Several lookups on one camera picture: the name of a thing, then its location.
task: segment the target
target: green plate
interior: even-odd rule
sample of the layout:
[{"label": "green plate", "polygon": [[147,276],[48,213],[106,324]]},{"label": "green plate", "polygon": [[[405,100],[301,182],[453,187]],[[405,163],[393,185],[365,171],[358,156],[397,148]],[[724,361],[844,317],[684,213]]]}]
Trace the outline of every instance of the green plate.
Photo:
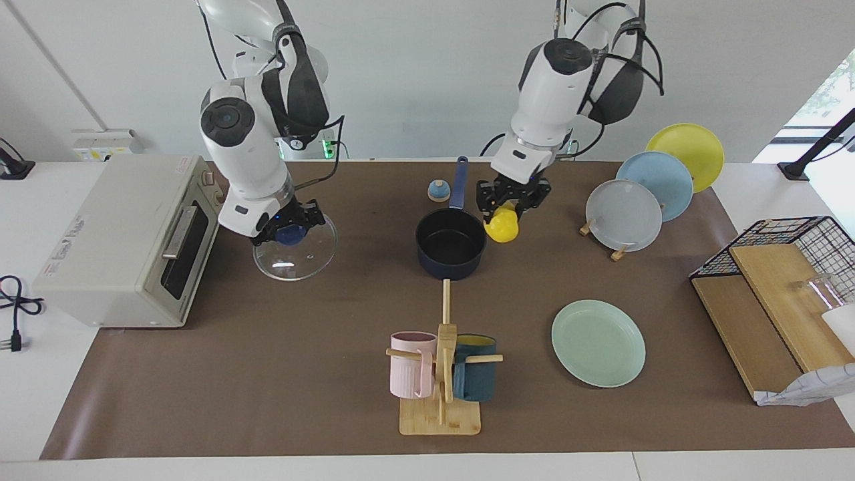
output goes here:
[{"label": "green plate", "polygon": [[623,311],[601,300],[577,300],[552,323],[552,347],[561,364],[581,381],[616,388],[644,366],[644,338]]}]

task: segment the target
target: light blue plate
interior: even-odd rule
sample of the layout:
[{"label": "light blue plate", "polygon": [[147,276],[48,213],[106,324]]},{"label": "light blue plate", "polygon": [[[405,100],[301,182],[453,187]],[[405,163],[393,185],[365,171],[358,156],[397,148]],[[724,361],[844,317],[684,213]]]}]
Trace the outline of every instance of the light blue plate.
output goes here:
[{"label": "light blue plate", "polygon": [[552,348],[570,374],[600,388],[616,388],[635,379],[646,357],[638,326],[601,300],[565,306],[552,323]]},{"label": "light blue plate", "polygon": [[616,179],[638,182],[656,196],[662,222],[676,219],[692,202],[692,175],[677,157],[646,151],[630,157],[617,171]]}]

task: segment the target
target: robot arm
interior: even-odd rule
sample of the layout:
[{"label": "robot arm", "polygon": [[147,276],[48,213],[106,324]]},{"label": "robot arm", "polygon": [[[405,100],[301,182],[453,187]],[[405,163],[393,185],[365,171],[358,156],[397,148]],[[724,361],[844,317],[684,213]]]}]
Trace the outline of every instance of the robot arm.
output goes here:
[{"label": "robot arm", "polygon": [[219,221],[254,244],[280,230],[324,223],[316,201],[297,201],[291,175],[274,141],[304,149],[329,120],[321,79],[309,47],[281,0],[202,0],[211,20],[239,34],[266,36],[280,66],[263,74],[214,84],[202,103],[200,129],[220,172],[229,180]]},{"label": "robot arm", "polygon": [[[639,14],[625,3],[577,0],[564,25],[570,38],[550,40],[529,53],[517,111],[491,162],[498,177],[478,182],[478,206],[487,223],[509,200],[517,200],[518,218],[543,202],[551,191],[543,171],[569,141],[577,115],[607,125],[632,113],[650,75],[641,66],[649,42],[644,11],[645,0]],[[661,93],[661,80],[657,83]]]}]

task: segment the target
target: brown tabletop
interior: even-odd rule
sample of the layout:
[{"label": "brown tabletop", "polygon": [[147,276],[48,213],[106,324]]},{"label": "brown tabletop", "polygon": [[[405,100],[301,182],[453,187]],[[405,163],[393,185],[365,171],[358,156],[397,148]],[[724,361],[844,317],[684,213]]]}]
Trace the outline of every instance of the brown tabletop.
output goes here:
[{"label": "brown tabletop", "polygon": [[[295,179],[328,163],[291,163]],[[339,231],[319,275],[268,279],[249,241],[221,229],[187,325],[101,330],[42,459],[297,454],[518,453],[838,448],[855,436],[832,401],[757,407],[687,276],[734,235],[711,190],[619,263],[584,223],[588,194],[616,163],[560,163],[553,192],[517,240],[489,243],[452,288],[461,332],[498,339],[496,396],[472,437],[401,436],[388,392],[389,335],[435,331],[441,282],[416,260],[415,226],[437,208],[426,191],[453,163],[343,163],[317,197]],[[485,164],[474,180],[492,179]],[[550,330],[581,299],[623,309],[644,336],[644,370],[598,389],[562,368]]]}]

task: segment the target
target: dish towel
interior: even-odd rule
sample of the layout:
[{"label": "dish towel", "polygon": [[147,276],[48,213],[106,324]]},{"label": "dish towel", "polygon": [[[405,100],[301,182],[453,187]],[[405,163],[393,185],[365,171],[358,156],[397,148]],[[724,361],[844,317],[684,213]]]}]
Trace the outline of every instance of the dish towel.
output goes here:
[{"label": "dish towel", "polygon": [[855,391],[855,363],[832,365],[799,376],[780,393],[754,391],[758,406],[807,406]]}]

